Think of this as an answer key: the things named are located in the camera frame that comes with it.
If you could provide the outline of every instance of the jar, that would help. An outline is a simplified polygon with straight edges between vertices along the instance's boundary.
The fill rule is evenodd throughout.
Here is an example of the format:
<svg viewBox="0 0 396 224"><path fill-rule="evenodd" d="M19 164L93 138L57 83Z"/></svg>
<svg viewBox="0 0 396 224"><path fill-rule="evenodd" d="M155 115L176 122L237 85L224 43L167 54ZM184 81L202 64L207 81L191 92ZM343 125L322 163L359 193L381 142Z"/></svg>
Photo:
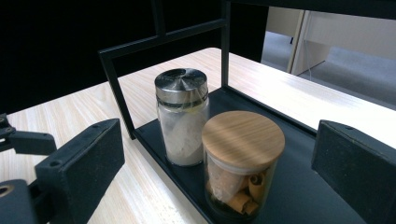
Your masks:
<svg viewBox="0 0 396 224"><path fill-rule="evenodd" d="M206 75L190 68L173 69L159 74L155 87L166 158L180 166L200 163L202 129L209 118Z"/></svg>
<svg viewBox="0 0 396 224"><path fill-rule="evenodd" d="M282 130L265 116L230 111L210 119L202 139L208 203L233 220L257 216L285 147Z"/></svg>

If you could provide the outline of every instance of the metal lid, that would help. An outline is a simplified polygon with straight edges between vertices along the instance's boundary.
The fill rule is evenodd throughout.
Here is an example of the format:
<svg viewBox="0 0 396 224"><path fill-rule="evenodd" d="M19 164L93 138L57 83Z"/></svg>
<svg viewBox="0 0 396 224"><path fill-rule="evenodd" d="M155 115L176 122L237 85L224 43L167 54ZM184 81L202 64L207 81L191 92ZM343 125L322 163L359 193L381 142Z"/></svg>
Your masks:
<svg viewBox="0 0 396 224"><path fill-rule="evenodd" d="M157 100L168 106L194 106L207 97L206 75L196 69L178 68L159 74L155 78Z"/></svg>
<svg viewBox="0 0 396 224"><path fill-rule="evenodd" d="M244 175L266 169L285 147L285 136L273 121L247 111L216 115L206 123L202 140L217 165Z"/></svg>

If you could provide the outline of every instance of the silver lid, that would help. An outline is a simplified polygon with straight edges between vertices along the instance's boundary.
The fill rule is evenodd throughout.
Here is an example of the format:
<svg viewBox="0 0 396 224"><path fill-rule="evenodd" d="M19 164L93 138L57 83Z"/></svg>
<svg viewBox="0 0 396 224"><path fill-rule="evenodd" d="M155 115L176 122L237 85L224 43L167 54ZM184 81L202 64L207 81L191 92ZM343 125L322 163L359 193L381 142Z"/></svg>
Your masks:
<svg viewBox="0 0 396 224"><path fill-rule="evenodd" d="M155 90L157 100L163 105L199 105L207 97L207 78L196 69L172 69L155 78Z"/></svg>

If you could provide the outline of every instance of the glass jar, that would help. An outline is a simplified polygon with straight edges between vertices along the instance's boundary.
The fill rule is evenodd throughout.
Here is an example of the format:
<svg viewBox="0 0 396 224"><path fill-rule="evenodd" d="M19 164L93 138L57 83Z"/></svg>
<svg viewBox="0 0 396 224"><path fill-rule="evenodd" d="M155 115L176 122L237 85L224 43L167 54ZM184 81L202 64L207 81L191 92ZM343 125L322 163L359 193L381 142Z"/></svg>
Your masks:
<svg viewBox="0 0 396 224"><path fill-rule="evenodd" d="M281 129L262 115L230 111L210 119L202 138L208 203L233 220L256 217L285 147Z"/></svg>
<svg viewBox="0 0 396 224"><path fill-rule="evenodd" d="M173 69L159 74L155 86L166 158L180 166L200 163L202 129L209 118L206 75L195 69Z"/></svg>

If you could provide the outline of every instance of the bamboo lid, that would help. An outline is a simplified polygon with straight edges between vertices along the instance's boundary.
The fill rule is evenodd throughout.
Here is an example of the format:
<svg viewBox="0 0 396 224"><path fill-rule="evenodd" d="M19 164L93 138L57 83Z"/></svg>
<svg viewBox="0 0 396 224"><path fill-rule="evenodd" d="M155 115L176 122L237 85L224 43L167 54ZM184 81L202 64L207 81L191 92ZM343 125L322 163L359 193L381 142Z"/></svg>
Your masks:
<svg viewBox="0 0 396 224"><path fill-rule="evenodd" d="M285 147L285 136L273 121L247 111L216 115L206 123L202 140L214 162L237 173L264 170Z"/></svg>

